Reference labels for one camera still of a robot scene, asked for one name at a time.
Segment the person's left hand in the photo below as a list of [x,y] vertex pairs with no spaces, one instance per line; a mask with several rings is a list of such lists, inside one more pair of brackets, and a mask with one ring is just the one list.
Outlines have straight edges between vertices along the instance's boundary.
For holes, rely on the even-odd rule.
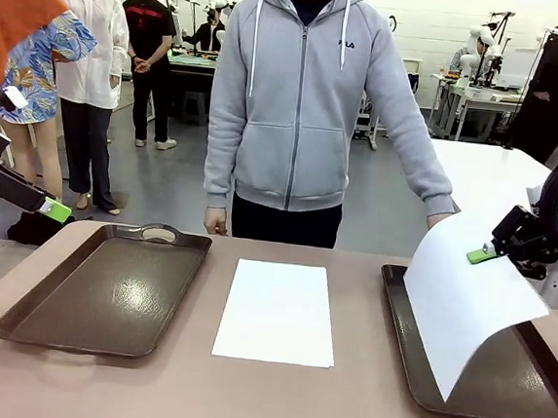
[[436,224],[439,224],[444,219],[447,219],[447,218],[449,218],[453,215],[455,215],[454,212],[442,212],[442,213],[428,215],[427,216],[427,228],[430,230]]

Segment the person's right hand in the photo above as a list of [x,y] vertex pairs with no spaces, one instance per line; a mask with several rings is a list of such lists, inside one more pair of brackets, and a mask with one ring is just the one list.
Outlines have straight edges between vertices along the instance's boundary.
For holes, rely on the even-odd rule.
[[210,235],[229,235],[228,212],[226,208],[207,207],[205,209],[204,226]]

